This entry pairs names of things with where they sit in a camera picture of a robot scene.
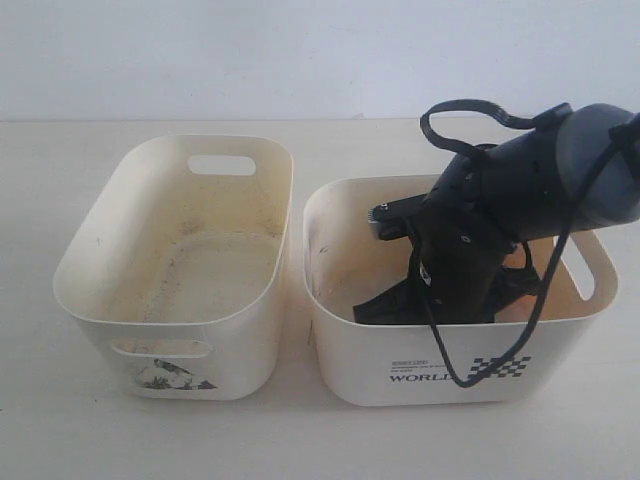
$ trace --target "white wall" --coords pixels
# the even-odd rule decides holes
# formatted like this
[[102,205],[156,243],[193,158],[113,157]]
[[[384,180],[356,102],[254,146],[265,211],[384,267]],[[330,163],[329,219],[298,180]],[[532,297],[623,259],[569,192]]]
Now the white wall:
[[0,118],[640,110],[636,0],[5,0]]

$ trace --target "black device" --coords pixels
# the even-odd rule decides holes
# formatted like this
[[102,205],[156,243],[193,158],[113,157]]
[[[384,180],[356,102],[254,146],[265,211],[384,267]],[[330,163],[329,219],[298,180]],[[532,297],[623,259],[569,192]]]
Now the black device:
[[[530,131],[500,145],[473,146],[432,129],[431,115],[447,111],[480,112]],[[420,126],[434,146],[456,155],[430,192],[370,211],[378,238],[406,236],[413,253],[404,281],[353,310],[362,324],[431,325],[456,380],[437,325],[493,322],[523,295],[537,295],[522,343],[505,354],[513,356],[535,328],[569,234],[640,217],[640,115],[607,104],[574,112],[564,103],[524,119],[469,99],[432,107]],[[527,242],[556,235],[541,279]],[[503,266],[519,244],[524,267]],[[503,356],[471,380],[456,383],[475,384],[508,360]]]

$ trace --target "white table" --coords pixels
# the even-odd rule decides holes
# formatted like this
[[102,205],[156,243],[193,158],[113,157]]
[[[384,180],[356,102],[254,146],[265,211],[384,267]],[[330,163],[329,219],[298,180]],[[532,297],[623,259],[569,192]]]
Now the white table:
[[[483,119],[440,127],[476,142],[505,138]],[[168,133],[262,135],[289,148],[294,258],[302,206],[316,188],[439,172],[450,159],[414,120],[0,124],[0,478],[640,477],[640,222],[600,232],[619,297],[525,401],[381,409],[341,401],[307,343],[299,269],[279,364],[260,391],[232,403],[121,393],[55,303],[51,278],[119,160]]]

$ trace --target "white plastic basket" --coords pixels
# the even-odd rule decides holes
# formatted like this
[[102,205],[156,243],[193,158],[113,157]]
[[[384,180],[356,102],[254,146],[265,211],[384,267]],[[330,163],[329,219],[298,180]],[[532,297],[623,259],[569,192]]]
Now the white plastic basket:
[[[512,362],[478,385],[462,389],[450,380],[428,326],[370,326],[353,322],[352,306],[402,280],[411,252],[408,239],[377,240],[367,212],[383,202],[429,191],[437,176],[342,180],[317,191],[304,212],[304,276],[322,376],[344,400],[367,406],[511,400],[539,388],[573,343],[614,299],[617,277],[592,232],[572,235],[593,275],[583,299],[561,264],[542,319]],[[534,263],[544,271],[551,239],[532,242]],[[495,324],[442,326],[441,334],[461,375],[500,356],[522,332],[533,303],[525,297]]]
[[[255,172],[216,174],[216,159]],[[282,146],[240,136],[160,137],[122,160],[54,292],[127,390],[231,400],[266,382],[283,318],[292,168]]]

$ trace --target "black and white checkered pattern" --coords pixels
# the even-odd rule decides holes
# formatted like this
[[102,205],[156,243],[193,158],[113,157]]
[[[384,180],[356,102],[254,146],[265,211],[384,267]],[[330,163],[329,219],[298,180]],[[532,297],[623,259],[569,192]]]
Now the black and white checkered pattern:
[[[498,360],[497,358],[491,358],[489,360],[485,360],[484,358],[474,358],[473,365],[471,365],[471,369],[469,371],[468,378],[474,376],[480,370],[488,367],[491,363]],[[521,377],[525,368],[527,368],[527,363],[531,360],[531,357],[520,357],[514,358],[513,360],[508,361],[502,367],[500,367],[496,372],[489,375],[489,377]]]

